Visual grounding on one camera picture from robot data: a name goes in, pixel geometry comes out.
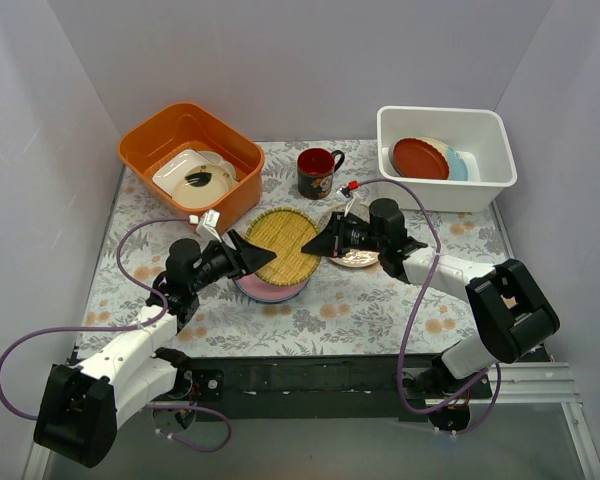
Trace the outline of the woven bamboo tray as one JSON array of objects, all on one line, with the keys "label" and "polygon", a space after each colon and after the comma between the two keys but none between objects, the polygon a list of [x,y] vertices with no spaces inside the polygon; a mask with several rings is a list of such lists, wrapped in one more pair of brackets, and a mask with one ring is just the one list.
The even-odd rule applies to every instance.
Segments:
[{"label": "woven bamboo tray", "polygon": [[308,280],[318,268],[320,257],[301,249],[317,234],[317,224],[297,209],[279,207],[259,215],[249,226],[246,240],[274,252],[276,258],[259,269],[256,276],[278,287]]}]

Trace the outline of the white deep scalloped plate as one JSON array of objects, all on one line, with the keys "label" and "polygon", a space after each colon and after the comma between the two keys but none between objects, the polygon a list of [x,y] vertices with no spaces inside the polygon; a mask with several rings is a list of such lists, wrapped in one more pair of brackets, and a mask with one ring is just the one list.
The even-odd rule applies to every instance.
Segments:
[{"label": "white deep scalloped plate", "polygon": [[399,143],[399,141],[393,142],[387,149],[387,158],[389,161],[389,164],[391,166],[391,168],[394,171],[394,175],[397,177],[401,177],[401,172],[399,170],[399,168],[396,166],[396,162],[395,162],[395,158],[394,158],[394,151],[395,151],[395,147],[396,145]]}]

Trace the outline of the red-brown plastic plate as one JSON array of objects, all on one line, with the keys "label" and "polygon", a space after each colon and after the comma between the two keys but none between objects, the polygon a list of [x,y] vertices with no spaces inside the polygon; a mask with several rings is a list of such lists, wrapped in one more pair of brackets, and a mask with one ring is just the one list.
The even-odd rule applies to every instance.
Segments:
[{"label": "red-brown plastic plate", "polygon": [[399,140],[395,147],[394,158],[401,177],[447,180],[450,167],[443,156],[434,146],[417,138]]}]

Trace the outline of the cream and blue floral plate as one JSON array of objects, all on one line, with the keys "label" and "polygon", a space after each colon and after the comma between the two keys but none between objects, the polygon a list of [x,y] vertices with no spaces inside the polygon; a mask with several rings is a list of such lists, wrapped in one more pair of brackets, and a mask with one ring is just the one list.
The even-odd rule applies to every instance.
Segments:
[{"label": "cream and blue floral plate", "polygon": [[450,174],[447,180],[466,181],[468,179],[468,168],[464,160],[458,155],[458,153],[454,149],[452,149],[446,143],[430,137],[415,138],[429,143],[443,154],[450,167]]}]

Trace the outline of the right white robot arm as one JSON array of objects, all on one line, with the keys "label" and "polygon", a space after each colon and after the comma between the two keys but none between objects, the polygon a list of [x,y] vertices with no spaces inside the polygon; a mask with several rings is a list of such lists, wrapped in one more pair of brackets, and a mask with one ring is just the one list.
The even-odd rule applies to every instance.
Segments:
[{"label": "right white robot arm", "polygon": [[522,262],[492,265],[443,255],[408,235],[404,215],[391,199],[373,201],[367,220],[332,213],[327,226],[301,250],[330,258],[350,250],[375,252],[390,277],[469,305],[476,333],[438,354],[417,376],[403,374],[403,387],[411,393],[455,397],[477,373],[517,362],[560,328],[556,312]]}]

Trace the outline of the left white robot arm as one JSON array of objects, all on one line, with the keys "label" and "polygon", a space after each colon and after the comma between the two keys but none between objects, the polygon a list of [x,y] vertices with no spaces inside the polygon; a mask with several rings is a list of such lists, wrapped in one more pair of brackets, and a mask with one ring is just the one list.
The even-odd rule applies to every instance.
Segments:
[{"label": "left white robot arm", "polygon": [[51,369],[34,429],[37,444],[85,467],[98,465],[118,429],[155,399],[195,405],[201,391],[183,353],[165,348],[197,312],[200,290],[222,278],[256,273],[276,255],[236,231],[201,247],[181,239],[129,330],[74,366]]}]

